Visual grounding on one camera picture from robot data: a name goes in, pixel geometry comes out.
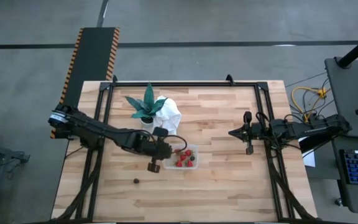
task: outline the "strawberry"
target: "strawberry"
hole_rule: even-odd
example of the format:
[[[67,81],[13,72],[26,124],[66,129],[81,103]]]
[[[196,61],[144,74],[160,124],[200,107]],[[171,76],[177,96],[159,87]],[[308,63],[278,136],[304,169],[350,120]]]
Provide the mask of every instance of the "strawberry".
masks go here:
[[[187,150],[185,151],[185,154],[186,154],[186,156],[191,156],[191,150],[190,150],[190,149],[187,149]]]
[[[176,165],[177,167],[181,167],[181,161],[178,161],[175,165]]]

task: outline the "green plant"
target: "green plant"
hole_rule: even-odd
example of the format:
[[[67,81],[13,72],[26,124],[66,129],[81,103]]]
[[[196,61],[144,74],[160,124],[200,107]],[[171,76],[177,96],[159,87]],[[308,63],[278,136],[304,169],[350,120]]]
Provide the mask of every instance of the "green plant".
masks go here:
[[[147,85],[143,101],[134,99],[129,96],[125,96],[125,98],[127,99],[128,103],[131,104],[137,111],[136,113],[132,114],[132,118],[145,119],[155,116],[156,112],[159,111],[164,105],[165,100],[167,100],[167,98],[165,98],[154,102],[153,87],[150,83]]]

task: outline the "yellow and black striped tape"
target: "yellow and black striped tape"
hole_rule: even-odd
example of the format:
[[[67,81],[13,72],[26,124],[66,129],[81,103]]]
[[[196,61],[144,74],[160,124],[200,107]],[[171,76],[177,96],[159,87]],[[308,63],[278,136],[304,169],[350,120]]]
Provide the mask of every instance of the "yellow and black striped tape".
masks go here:
[[[71,56],[71,62],[70,62],[70,66],[68,67],[68,72],[67,72],[67,75],[66,75],[65,85],[63,87],[62,95],[60,96],[59,104],[63,104],[63,102],[65,100],[65,97],[66,97],[68,82],[70,81],[71,72],[72,72],[73,66],[74,66],[75,56],[77,55],[78,46],[80,45],[82,31],[83,31],[83,29],[80,29],[80,32],[78,33],[77,41],[75,42],[75,45],[74,45],[74,52],[73,52],[73,55]],[[56,134],[56,129],[53,128],[52,133],[50,134],[50,138],[54,139],[55,134]]]
[[[106,80],[108,80],[108,81],[112,80],[112,71],[114,69],[114,61],[116,60],[116,53],[117,53],[117,47],[118,47],[118,38],[119,38],[119,28],[115,28],[114,29],[114,35],[112,37],[112,44],[111,44],[111,50],[110,50],[109,63],[108,63],[108,66],[107,66]]]

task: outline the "concrete floor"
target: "concrete floor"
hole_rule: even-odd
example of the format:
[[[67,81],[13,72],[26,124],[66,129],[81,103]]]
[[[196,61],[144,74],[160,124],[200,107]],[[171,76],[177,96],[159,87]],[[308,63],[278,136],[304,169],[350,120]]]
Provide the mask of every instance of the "concrete floor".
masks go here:
[[[74,43],[94,27],[102,0],[0,1],[0,44]],[[120,42],[358,40],[358,0],[110,0],[105,27]],[[119,49],[120,80],[284,80],[324,72],[324,59],[354,46]],[[47,220],[67,141],[49,139],[47,119],[58,103],[72,49],[0,50],[0,145],[31,154],[5,180],[0,223]],[[298,85],[320,87],[326,75]],[[334,103],[324,115],[335,113]],[[336,183],[311,179],[319,217],[358,223],[333,205]]]

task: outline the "wooden table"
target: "wooden table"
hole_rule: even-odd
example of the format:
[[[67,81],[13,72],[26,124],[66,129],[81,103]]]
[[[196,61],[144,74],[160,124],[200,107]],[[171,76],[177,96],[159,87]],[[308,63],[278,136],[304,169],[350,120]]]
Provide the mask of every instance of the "wooden table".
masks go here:
[[[84,82],[78,109],[93,117],[100,82]],[[268,81],[276,118],[290,114],[282,81]],[[109,124],[118,128],[140,128],[132,119],[134,108],[125,96],[143,98],[144,87],[115,87]],[[96,222],[256,222],[275,221],[270,177],[262,141],[254,141],[254,153],[227,134],[242,126],[245,111],[255,116],[257,105],[249,87],[155,87],[155,96],[166,96],[182,113],[178,135],[198,145],[197,170],[146,170],[149,157],[124,152],[106,141],[98,185]],[[67,153],[79,148],[69,144]],[[309,213],[316,216],[301,152],[283,150],[291,191]],[[64,163],[52,217],[67,208],[80,190],[86,150]],[[138,178],[139,184],[133,184]],[[283,195],[280,196],[286,213]],[[84,213],[86,215],[87,199]]]

